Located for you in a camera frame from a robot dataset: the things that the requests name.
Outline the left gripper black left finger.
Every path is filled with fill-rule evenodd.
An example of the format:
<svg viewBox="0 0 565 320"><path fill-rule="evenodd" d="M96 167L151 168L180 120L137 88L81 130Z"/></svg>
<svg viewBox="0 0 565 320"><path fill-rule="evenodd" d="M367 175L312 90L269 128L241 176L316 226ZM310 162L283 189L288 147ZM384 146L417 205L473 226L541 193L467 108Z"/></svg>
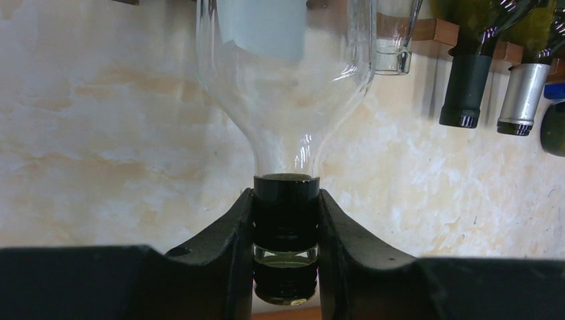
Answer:
<svg viewBox="0 0 565 320"><path fill-rule="evenodd" d="M250 319L252 192L165 254L148 245L1 250L2 319Z"/></svg>

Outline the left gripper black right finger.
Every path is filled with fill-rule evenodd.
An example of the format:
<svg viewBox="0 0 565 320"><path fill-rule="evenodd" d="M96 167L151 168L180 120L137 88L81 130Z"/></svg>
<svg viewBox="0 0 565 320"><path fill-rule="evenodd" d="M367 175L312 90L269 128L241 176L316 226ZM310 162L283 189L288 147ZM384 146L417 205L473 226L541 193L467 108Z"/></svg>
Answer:
<svg viewBox="0 0 565 320"><path fill-rule="evenodd" d="M564 262L417 258L351 219L320 192L323 319L563 319Z"/></svg>

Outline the clear liquor bottle black cap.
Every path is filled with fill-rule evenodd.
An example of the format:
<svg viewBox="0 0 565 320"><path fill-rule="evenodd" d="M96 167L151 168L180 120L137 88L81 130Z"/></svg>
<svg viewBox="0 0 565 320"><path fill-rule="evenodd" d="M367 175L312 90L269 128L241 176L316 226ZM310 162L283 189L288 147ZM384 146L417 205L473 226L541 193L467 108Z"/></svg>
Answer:
<svg viewBox="0 0 565 320"><path fill-rule="evenodd" d="M197 73L255 159L253 279L306 303L318 269L320 154L372 83L376 1L198 1Z"/></svg>

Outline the dark bottle brown label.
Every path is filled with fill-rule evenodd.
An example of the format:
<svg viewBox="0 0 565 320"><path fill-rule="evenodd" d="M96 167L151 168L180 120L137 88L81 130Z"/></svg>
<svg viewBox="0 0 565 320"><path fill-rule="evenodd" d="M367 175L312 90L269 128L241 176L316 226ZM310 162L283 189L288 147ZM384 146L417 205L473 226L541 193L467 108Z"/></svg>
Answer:
<svg viewBox="0 0 565 320"><path fill-rule="evenodd" d="M564 102L551 104L544 113L540 142L545 152L564 157Z"/></svg>

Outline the clear square glass bottle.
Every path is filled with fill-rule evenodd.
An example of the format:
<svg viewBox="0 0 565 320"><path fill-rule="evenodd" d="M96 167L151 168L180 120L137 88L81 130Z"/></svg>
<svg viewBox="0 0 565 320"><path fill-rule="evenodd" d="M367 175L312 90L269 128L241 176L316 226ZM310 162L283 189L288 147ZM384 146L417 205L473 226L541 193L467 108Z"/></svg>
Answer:
<svg viewBox="0 0 565 320"><path fill-rule="evenodd" d="M380 0L376 10L378 75L406 75L412 57L411 40L421 0Z"/></svg>

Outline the green wine bottle white label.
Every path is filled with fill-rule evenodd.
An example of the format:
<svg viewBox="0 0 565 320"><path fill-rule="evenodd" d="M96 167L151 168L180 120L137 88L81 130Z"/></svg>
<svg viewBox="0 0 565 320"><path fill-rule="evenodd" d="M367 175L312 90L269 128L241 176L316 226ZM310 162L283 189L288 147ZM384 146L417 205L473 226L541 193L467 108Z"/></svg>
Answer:
<svg viewBox="0 0 565 320"><path fill-rule="evenodd" d="M521 21L539 1L431 1L435 17L458 25L450 50L452 67L439 123L474 129L494 52L502 33Z"/></svg>

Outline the green wine bottle dark label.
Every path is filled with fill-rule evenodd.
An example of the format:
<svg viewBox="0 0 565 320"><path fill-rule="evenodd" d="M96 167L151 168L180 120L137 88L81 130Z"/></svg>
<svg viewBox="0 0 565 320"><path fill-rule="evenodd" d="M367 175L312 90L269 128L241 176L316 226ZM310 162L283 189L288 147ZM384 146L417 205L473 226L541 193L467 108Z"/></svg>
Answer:
<svg viewBox="0 0 565 320"><path fill-rule="evenodd" d="M498 133L529 135L553 59L564 50L564 2L541 2L546 3L547 8L538 6L503 34L503 40L523 52L520 64L509 68Z"/></svg>

